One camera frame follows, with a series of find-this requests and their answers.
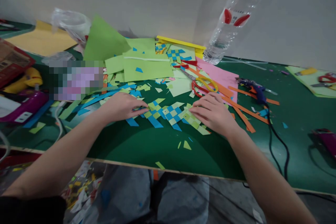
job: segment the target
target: white wall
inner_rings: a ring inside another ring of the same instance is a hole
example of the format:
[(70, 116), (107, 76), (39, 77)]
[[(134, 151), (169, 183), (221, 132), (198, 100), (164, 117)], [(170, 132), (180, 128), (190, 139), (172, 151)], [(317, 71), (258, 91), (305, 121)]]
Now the white wall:
[[(336, 0), (263, 0), (234, 56), (336, 69)], [(205, 45), (226, 0), (0, 0), (0, 17), (50, 22), (54, 7), (100, 14), (123, 35), (162, 35)]]

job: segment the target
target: pink device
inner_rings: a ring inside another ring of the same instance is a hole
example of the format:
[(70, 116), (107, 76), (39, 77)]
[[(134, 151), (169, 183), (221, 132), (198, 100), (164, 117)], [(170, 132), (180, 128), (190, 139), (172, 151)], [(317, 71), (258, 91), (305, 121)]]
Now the pink device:
[(313, 131), (313, 133), (319, 137), (324, 146), (336, 160), (336, 134), (328, 129), (322, 128)]
[(23, 90), (18, 95), (27, 99), (21, 102), (21, 105), (12, 113), (1, 117), (0, 122), (25, 123), (49, 100), (49, 94), (30, 89)]

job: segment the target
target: green table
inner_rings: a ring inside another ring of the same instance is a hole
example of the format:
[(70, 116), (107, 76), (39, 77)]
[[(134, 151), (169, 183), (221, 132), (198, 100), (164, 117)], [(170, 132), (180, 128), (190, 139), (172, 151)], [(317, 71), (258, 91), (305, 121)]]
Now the green table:
[[(76, 58), (81, 55), (72, 49), (69, 50)], [(336, 132), (335, 108), (336, 99), (317, 98), (305, 86), (292, 75), (284, 75), (280, 71), (285, 70), (283, 65), (263, 65), (267, 69), (263, 71), (252, 66), (240, 63), (220, 63), (218, 67), (239, 74), (243, 78), (255, 80), (274, 90), (279, 95), (267, 93), (267, 97), (280, 102), (280, 106), (270, 104), (273, 112), (272, 121), (274, 128), (287, 144), (290, 152), (288, 166), (288, 181), (292, 187), (300, 190), (316, 191), (327, 194), (336, 194), (336, 161), (311, 135), (311, 130), (316, 128), (328, 128)], [(47, 80), (47, 68), (36, 64), (44, 80)], [(193, 103), (195, 98), (189, 97), (189, 92), (177, 97), (166, 94), (165, 86), (158, 85), (154, 81), (137, 82), (137, 85), (149, 82), (152, 85), (150, 91), (141, 91), (144, 101), (149, 103), (157, 98), (165, 98), (160, 104), (162, 107), (174, 102)], [(164, 88), (158, 93), (154, 88)], [(244, 94), (238, 95), (238, 103), (251, 110), (262, 110), (262, 106)], [(99, 107), (99, 103), (88, 107), (91, 111)], [(47, 150), (58, 136), (58, 127), (51, 108), (40, 119), (46, 123), (37, 134), (31, 134), (28, 129), (17, 127), (9, 134), (9, 140), (13, 149), (32, 152)], [(73, 128), (90, 112), (81, 116), (72, 114), (65, 121), (65, 125)], [(269, 151), (270, 133), (268, 125), (247, 115), (257, 131), (250, 134), (252, 140), (261, 151), (275, 165)], [(216, 133), (202, 136), (190, 125), (179, 122), (182, 132), (172, 129), (168, 121), (159, 118), (164, 128), (155, 129), (145, 118), (136, 118), (139, 127), (130, 127), (126, 121), (116, 122), (106, 127), (94, 143), (88, 154), (88, 158), (109, 163), (124, 164), (136, 167), (157, 168), (155, 162), (171, 171), (201, 174), (217, 178), (244, 180), (244, 174), (230, 145)], [(236, 114), (236, 121), (242, 128), (246, 128), (242, 120)], [(282, 122), (289, 128), (284, 129)], [(180, 141), (187, 140), (192, 150), (178, 149)], [(284, 167), (286, 151), (280, 141), (273, 135), (273, 152), (280, 166)]]

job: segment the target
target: hand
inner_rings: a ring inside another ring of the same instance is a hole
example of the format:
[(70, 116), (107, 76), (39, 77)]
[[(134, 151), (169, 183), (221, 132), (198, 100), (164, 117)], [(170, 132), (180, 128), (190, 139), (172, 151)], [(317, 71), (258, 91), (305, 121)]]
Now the hand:
[(96, 112), (104, 122), (121, 121), (139, 116), (148, 111), (147, 108), (133, 110), (137, 107), (148, 107), (147, 103), (137, 100), (134, 96), (118, 92), (105, 102)]
[(227, 138), (241, 129), (215, 92), (195, 101), (189, 111), (205, 126)]

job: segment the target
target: blue glue gun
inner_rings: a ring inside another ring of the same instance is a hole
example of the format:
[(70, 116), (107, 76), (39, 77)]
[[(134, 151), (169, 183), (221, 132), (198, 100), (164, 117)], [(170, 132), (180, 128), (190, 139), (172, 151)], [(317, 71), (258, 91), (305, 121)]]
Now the blue glue gun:
[(266, 96), (264, 95), (265, 87), (259, 86), (255, 83), (255, 81), (249, 79), (236, 78), (236, 80), (238, 84), (251, 88), (250, 92), (257, 96), (257, 103), (267, 104)]

